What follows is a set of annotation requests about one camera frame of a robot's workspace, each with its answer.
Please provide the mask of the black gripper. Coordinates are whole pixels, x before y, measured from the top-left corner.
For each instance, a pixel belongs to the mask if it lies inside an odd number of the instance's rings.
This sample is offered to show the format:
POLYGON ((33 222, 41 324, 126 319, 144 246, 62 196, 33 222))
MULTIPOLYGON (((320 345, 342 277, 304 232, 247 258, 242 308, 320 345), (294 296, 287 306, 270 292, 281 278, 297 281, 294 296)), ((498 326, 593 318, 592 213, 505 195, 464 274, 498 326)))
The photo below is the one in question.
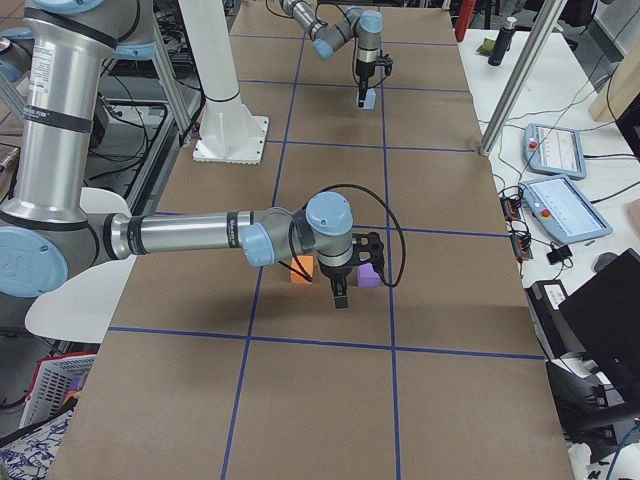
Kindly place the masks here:
POLYGON ((320 264, 321 273, 326 276, 331 284, 334 305, 336 309, 348 307, 348 283, 347 278, 352 272, 351 265, 329 266, 320 264))
POLYGON ((375 74, 376 61, 365 62, 357 59, 355 63, 355 75, 358 79, 357 105, 365 107, 367 105, 367 95, 369 91, 369 79, 375 74))

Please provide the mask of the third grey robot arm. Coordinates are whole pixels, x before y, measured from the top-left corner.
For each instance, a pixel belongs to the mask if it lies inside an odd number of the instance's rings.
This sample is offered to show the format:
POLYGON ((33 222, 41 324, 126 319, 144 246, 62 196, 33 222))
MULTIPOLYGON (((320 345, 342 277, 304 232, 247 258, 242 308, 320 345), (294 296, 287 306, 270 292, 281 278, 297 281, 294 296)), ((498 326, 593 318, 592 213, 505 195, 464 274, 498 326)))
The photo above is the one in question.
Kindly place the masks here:
POLYGON ((1 74, 16 82, 30 70, 35 36, 26 27, 13 27, 1 32, 1 74))

